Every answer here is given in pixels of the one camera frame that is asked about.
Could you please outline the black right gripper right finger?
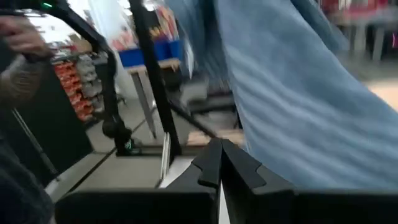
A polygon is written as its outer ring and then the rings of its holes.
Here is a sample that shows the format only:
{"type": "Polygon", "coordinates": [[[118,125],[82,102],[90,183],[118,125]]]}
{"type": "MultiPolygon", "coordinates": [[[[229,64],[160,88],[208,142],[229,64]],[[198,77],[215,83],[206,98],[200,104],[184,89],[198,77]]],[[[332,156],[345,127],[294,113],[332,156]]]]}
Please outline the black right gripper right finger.
{"type": "Polygon", "coordinates": [[[292,185],[229,140],[223,146],[222,183],[228,202],[290,202],[292,185]]]}

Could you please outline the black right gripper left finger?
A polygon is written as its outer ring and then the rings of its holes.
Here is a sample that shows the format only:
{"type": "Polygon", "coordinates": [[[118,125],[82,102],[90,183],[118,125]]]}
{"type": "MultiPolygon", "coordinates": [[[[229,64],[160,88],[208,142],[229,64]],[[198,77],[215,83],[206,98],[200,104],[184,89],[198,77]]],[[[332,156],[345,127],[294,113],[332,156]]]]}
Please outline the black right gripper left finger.
{"type": "Polygon", "coordinates": [[[219,188],[223,147],[221,139],[213,138],[194,158],[192,164],[201,170],[198,183],[206,187],[219,188]]]}

